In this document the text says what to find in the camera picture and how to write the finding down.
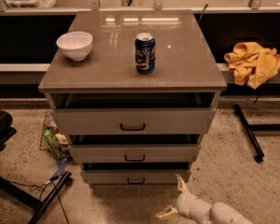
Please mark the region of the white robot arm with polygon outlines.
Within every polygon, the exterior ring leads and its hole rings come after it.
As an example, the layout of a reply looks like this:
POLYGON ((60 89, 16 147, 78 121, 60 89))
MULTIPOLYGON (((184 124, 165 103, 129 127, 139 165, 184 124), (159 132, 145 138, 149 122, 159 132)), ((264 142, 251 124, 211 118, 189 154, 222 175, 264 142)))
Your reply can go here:
POLYGON ((191 193, 184 179, 175 175, 177 190, 180 192, 175 205, 169 205, 156 215, 158 219, 184 217, 197 224, 253 224, 229 205, 216 202, 207 203, 191 193))

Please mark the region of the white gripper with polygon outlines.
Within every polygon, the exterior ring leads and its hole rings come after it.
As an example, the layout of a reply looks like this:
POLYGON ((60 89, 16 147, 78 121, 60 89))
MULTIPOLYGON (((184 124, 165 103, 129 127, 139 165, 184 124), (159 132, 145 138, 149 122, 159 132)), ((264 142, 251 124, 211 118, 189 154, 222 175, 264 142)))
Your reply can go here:
POLYGON ((158 219, 168 219, 178 217, 179 214, 196 222, 210 221, 212 205, 199 199, 191 192, 186 192, 189 189, 184 179, 180 175, 175 176, 177 179, 177 190, 182 192, 176 200, 176 208, 169 205, 163 211, 156 214, 155 217, 158 219))

